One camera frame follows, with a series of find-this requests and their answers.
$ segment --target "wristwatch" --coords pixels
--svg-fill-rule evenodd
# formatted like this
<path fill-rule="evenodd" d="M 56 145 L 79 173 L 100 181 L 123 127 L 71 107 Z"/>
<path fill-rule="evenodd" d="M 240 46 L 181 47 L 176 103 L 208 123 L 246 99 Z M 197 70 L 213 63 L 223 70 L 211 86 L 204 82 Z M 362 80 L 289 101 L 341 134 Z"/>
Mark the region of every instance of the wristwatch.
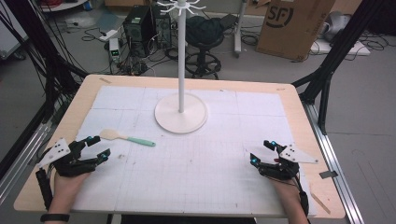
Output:
<path fill-rule="evenodd" d="M 67 222 L 70 218 L 68 214 L 44 214 L 41 216 L 40 221 L 64 221 Z"/>

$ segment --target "table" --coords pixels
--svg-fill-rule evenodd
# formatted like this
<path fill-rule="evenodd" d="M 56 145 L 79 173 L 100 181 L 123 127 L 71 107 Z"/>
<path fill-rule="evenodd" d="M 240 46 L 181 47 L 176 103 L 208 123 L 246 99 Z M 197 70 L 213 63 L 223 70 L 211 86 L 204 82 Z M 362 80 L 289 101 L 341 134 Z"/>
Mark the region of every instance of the table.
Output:
<path fill-rule="evenodd" d="M 177 89 L 177 79 L 162 77 L 88 76 L 52 136 L 51 143 L 54 143 L 60 137 L 66 139 L 76 138 L 78 129 L 90 112 L 92 102 L 95 100 L 97 92 L 102 86 Z M 309 181 L 315 207 L 317 208 L 316 217 L 343 218 L 345 216 L 343 205 L 332 180 L 330 178 L 322 179 L 319 176 L 319 173 L 327 171 L 327 166 L 323 160 L 297 91 L 293 86 L 276 83 L 187 79 L 185 88 L 186 90 L 198 91 L 228 90 L 277 94 L 283 104 L 295 144 L 299 148 L 306 149 L 305 152 L 318 159 L 318 164 L 302 164 L 304 173 Z M 45 211 L 42 202 L 39 187 L 35 180 L 34 170 L 14 203 L 14 207 L 19 211 Z"/>

